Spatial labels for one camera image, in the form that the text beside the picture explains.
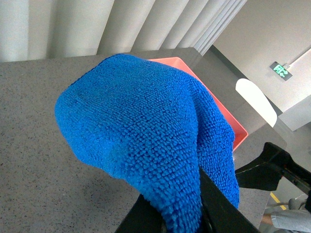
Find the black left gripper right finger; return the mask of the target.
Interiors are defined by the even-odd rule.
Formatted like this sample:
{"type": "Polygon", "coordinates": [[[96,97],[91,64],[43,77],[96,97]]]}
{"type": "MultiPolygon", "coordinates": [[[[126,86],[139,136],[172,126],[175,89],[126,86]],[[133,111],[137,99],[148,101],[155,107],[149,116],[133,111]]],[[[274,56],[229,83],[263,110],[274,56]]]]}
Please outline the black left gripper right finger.
{"type": "Polygon", "coordinates": [[[236,209],[202,170],[200,190],[202,202],[201,232],[257,233],[258,229],[236,209]]]}

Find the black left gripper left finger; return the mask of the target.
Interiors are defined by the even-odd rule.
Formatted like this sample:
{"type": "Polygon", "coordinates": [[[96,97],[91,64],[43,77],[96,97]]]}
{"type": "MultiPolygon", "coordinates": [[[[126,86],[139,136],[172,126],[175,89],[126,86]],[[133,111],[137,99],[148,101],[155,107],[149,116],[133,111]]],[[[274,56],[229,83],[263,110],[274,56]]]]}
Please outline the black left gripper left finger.
{"type": "Polygon", "coordinates": [[[166,233],[167,227],[161,214],[140,194],[115,232],[166,233]]]}

